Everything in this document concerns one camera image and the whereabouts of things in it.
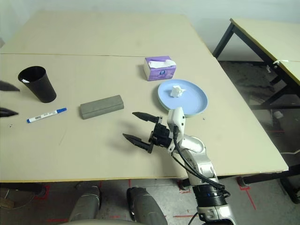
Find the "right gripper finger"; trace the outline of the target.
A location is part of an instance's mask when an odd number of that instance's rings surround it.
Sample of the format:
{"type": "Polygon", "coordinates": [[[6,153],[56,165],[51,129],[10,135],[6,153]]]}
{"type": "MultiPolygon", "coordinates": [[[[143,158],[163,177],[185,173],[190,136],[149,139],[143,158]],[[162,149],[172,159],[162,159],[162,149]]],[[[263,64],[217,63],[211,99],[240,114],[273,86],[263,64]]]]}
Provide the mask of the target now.
{"type": "Polygon", "coordinates": [[[132,114],[143,121],[150,121],[150,122],[154,123],[155,127],[163,127],[163,125],[161,124],[162,117],[153,116],[153,115],[145,113],[145,112],[133,112],[132,114]]]}
{"type": "Polygon", "coordinates": [[[128,134],[123,134],[123,136],[129,141],[131,142],[133,145],[141,148],[141,149],[144,149],[145,151],[147,151],[149,154],[152,153],[152,150],[153,150],[153,143],[146,143],[146,142],[143,142],[141,140],[141,138],[138,138],[134,135],[128,135],[128,134]]]}

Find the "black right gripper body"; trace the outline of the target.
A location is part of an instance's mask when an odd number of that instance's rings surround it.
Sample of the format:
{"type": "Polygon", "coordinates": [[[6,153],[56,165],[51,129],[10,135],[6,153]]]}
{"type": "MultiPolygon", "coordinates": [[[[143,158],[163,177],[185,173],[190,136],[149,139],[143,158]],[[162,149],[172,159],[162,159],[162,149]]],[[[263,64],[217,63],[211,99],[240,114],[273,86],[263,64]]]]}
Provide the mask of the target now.
{"type": "Polygon", "coordinates": [[[159,147],[164,147],[167,149],[172,142],[169,136],[170,136],[170,130],[167,129],[166,126],[160,123],[156,123],[149,137],[149,143],[150,143],[149,150],[152,150],[154,145],[159,147]]]}

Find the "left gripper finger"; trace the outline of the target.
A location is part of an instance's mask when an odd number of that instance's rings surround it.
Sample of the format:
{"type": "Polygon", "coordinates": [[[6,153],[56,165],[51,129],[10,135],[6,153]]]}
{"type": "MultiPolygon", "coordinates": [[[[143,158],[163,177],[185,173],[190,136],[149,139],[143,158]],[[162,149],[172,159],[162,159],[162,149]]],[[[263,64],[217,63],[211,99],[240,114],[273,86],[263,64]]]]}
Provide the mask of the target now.
{"type": "Polygon", "coordinates": [[[18,115],[18,113],[7,108],[0,109],[0,117],[10,117],[14,115],[18,115]]]}
{"type": "Polygon", "coordinates": [[[5,82],[5,81],[0,81],[0,90],[1,91],[20,91],[17,87],[14,85],[5,82]]]}

